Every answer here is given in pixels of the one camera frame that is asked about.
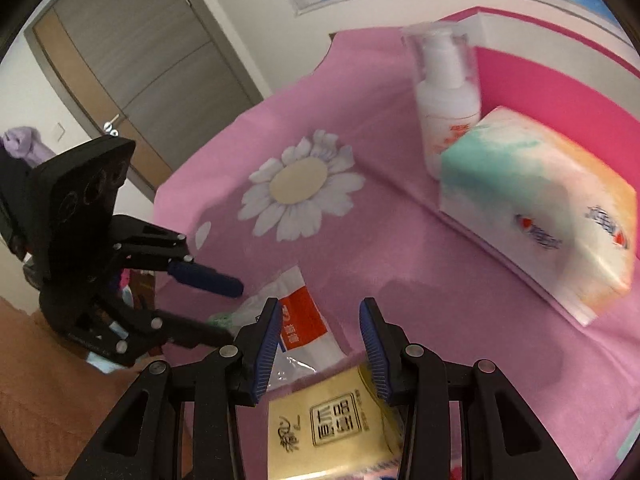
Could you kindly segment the white red wipes packet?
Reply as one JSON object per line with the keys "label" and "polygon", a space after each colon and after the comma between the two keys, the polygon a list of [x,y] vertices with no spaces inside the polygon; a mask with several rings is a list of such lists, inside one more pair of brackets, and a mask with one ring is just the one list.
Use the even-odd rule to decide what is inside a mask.
{"label": "white red wipes packet", "polygon": [[280,273],[236,310],[214,314],[207,323],[236,336],[242,327],[258,320],[269,298],[277,298],[282,306],[282,330],[268,390],[324,372],[346,358],[298,266]]}

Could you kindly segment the yellow tissue pack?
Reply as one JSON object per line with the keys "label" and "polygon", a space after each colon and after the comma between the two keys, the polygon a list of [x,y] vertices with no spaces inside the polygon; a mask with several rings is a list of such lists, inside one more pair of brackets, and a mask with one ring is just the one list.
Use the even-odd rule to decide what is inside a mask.
{"label": "yellow tissue pack", "polygon": [[360,364],[269,403],[270,479],[397,476],[404,426]]}

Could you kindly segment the purple cloth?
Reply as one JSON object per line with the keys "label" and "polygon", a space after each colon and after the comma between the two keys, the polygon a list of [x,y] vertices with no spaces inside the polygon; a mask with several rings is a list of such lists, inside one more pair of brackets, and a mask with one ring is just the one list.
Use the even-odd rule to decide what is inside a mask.
{"label": "purple cloth", "polygon": [[55,156],[55,152],[41,141],[38,130],[32,127],[9,128],[2,133],[1,141],[11,157],[24,160],[30,168]]}

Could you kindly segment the pink floral tablecloth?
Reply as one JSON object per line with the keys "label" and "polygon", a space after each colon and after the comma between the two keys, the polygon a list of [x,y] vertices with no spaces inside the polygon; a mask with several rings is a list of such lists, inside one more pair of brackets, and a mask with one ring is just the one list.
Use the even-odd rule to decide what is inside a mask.
{"label": "pink floral tablecloth", "polygon": [[[317,131],[348,146],[314,208],[276,220],[266,182]],[[396,28],[339,32],[308,76],[235,119],[158,189],[153,219],[254,295],[298,266],[344,350],[374,297],[451,361],[497,362],[578,477],[610,478],[639,414],[639,296],[580,327],[436,210]]]}

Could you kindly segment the grey brown door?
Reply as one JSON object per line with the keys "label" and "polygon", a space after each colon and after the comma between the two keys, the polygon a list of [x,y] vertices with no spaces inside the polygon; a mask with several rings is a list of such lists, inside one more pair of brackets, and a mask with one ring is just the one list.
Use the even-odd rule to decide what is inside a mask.
{"label": "grey brown door", "polygon": [[148,197],[262,100],[204,0],[50,0],[26,38],[88,136],[134,140]]}

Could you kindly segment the pastel tissue pack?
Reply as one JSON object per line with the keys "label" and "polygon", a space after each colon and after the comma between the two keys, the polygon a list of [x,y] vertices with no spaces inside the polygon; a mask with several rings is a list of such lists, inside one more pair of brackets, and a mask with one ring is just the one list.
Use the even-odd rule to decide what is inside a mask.
{"label": "pastel tissue pack", "polygon": [[579,324],[631,291],[637,194],[566,136],[504,106],[442,155],[439,208]]}

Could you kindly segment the white pump lotion bottle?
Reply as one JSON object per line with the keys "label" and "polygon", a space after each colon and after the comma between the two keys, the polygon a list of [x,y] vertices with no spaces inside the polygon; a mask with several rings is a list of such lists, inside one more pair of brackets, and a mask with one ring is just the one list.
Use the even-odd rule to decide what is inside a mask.
{"label": "white pump lotion bottle", "polygon": [[409,26],[402,40],[412,61],[426,170],[438,179],[442,153],[480,121],[475,49],[464,28],[448,21]]}

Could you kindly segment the pink storage box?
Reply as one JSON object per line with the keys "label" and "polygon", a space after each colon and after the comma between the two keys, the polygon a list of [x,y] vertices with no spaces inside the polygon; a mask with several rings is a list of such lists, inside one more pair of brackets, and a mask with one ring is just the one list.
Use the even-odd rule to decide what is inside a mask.
{"label": "pink storage box", "polygon": [[[476,8],[459,13],[457,20],[474,44],[483,118],[498,106],[533,118],[602,160],[636,191],[634,280],[630,293],[614,301],[610,309],[636,298],[639,293],[639,173],[632,162],[632,153],[639,145],[638,119],[591,84],[579,80],[578,72],[588,70],[596,75],[620,77],[627,90],[638,88],[638,73],[593,42],[527,16]],[[573,318],[511,261],[444,214],[439,208],[439,193],[438,209],[454,226],[510,266],[555,309]]]}

